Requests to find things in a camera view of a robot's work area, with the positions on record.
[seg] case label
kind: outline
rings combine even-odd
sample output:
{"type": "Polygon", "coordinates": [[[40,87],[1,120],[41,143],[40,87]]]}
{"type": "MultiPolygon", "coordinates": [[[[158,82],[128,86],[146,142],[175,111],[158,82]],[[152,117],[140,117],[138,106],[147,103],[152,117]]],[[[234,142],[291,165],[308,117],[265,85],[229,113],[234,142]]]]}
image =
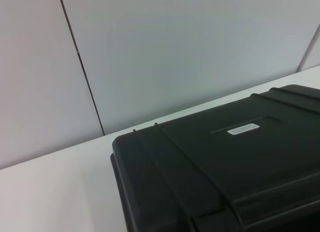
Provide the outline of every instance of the case label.
{"type": "Polygon", "coordinates": [[[250,123],[250,124],[247,124],[247,125],[238,127],[238,128],[230,129],[230,130],[228,130],[227,132],[228,132],[229,134],[235,136],[235,135],[238,135],[238,134],[247,132],[247,131],[251,131],[251,130],[257,129],[257,128],[259,128],[259,127],[260,127],[259,125],[256,125],[256,124],[254,124],[254,123],[250,123]]]}

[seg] table surface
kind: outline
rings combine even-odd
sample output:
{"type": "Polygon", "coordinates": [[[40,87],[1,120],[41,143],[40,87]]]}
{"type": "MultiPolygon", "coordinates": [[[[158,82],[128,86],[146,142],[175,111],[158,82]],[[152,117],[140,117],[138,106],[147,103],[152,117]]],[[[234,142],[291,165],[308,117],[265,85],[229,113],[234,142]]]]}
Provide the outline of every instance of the table surface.
{"type": "Polygon", "coordinates": [[[320,89],[320,66],[0,170],[0,231],[126,232],[110,162],[117,136],[292,84],[320,89]]]}

